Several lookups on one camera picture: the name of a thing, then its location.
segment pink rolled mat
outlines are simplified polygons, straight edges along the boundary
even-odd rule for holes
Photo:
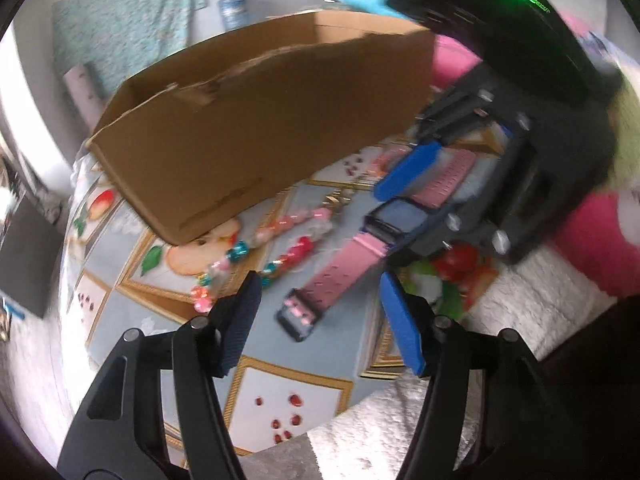
[[[104,102],[98,97],[86,67],[76,65],[62,79],[84,122],[93,133],[104,110]]]

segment pink pillow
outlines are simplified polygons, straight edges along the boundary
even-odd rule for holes
[[[640,189],[591,193],[553,236],[569,263],[610,296],[640,294]]]
[[[561,12],[560,16],[576,36],[583,36],[589,31],[587,24],[575,16],[564,12]],[[445,89],[480,61],[476,54],[456,40],[447,36],[436,36],[431,84],[441,90]]]

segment pink bead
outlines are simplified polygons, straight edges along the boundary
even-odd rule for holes
[[[273,238],[275,228],[273,226],[261,227],[255,232],[255,241],[258,246],[264,245]]]
[[[307,218],[309,218],[309,211],[298,211],[290,215],[292,222],[295,225],[302,224]]]
[[[322,218],[329,220],[331,218],[331,210],[325,207],[320,207],[314,210],[314,218]]]
[[[294,221],[289,215],[284,215],[280,220],[278,220],[278,232],[283,233],[284,231],[288,231],[294,226]]]
[[[193,308],[195,309],[195,311],[199,312],[200,314],[206,314],[207,312],[209,312],[209,310],[211,310],[211,307],[212,304],[209,298],[200,298],[193,304]]]
[[[191,289],[191,299],[198,301],[200,298],[206,298],[209,295],[209,290],[203,286],[196,285]]]
[[[219,272],[227,272],[228,270],[231,270],[231,262],[229,261],[229,258],[223,256],[218,261],[211,264],[208,272],[215,275]]]

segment smartwatch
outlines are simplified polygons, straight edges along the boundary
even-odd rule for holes
[[[362,230],[302,288],[286,295],[276,319],[296,341],[304,341],[324,313],[387,251],[424,225],[435,210],[396,197],[367,214]]]

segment torn cardboard flap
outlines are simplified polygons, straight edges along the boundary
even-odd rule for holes
[[[430,97],[432,51],[428,30],[358,12],[251,25],[130,78],[90,149],[159,237],[187,243],[403,133]]]

